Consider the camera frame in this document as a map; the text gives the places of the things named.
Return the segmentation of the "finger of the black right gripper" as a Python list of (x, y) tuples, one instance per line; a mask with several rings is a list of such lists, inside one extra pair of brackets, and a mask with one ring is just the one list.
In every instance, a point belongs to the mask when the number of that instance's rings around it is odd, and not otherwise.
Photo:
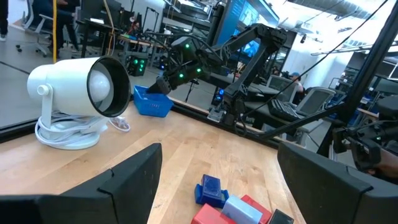
[(156, 78), (155, 83), (147, 89), (146, 93), (168, 95), (171, 91), (172, 87), (168, 77), (159, 76)]

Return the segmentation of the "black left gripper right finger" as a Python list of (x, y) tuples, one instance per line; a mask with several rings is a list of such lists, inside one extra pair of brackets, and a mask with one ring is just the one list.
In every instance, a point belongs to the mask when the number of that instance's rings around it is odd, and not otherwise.
[(397, 223), (397, 185), (294, 144), (277, 160), (307, 223)]

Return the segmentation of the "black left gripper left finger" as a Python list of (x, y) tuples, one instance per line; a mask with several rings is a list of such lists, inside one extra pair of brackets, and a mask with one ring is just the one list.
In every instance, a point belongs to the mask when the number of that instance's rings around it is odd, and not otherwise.
[(60, 195), (5, 195), (1, 223), (147, 223), (162, 146), (153, 143)]

